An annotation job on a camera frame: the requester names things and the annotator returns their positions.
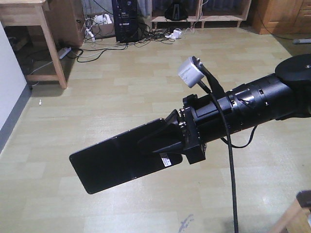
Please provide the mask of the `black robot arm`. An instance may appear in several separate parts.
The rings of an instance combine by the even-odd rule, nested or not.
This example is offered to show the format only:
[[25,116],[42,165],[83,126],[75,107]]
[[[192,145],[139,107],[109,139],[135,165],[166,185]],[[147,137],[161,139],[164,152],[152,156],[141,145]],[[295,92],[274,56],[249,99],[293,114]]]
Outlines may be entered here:
[[293,56],[277,65],[275,72],[227,92],[192,56],[178,74],[189,87],[203,77],[212,94],[183,99],[183,109],[173,111],[159,129],[138,141],[143,153],[180,153],[190,164],[205,159],[205,143],[270,120],[311,115],[311,56]]

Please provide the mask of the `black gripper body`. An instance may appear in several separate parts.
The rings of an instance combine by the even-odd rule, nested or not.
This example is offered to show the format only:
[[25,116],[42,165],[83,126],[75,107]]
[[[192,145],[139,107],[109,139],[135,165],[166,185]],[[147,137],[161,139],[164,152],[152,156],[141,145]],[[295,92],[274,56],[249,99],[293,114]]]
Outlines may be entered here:
[[226,136],[230,130],[228,116],[232,113],[227,97],[218,99],[221,115],[213,103],[211,95],[197,97],[189,95],[183,98],[182,120],[186,123],[186,144],[183,154],[190,164],[206,159],[206,143]]

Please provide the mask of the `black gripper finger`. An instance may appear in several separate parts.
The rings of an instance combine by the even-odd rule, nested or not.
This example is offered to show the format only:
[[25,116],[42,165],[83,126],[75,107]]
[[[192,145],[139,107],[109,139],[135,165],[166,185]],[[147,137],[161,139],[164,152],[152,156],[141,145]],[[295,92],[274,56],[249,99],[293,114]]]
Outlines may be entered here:
[[143,153],[183,153],[185,126],[177,110],[173,110],[159,129],[138,141]]

